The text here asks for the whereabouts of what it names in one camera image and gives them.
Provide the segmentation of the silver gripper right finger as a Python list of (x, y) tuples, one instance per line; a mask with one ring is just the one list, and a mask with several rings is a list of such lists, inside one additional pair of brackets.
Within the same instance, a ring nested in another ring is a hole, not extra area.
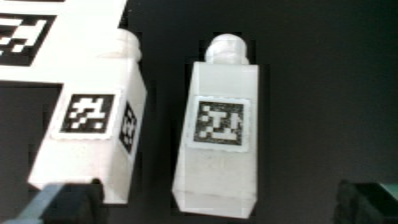
[(335, 224), (398, 224), (398, 184), (338, 185)]

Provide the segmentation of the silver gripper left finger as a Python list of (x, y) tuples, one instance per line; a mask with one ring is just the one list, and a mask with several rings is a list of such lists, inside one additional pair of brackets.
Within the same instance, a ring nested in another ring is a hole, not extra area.
[(107, 224), (104, 197), (100, 182), (50, 184), (11, 224)]

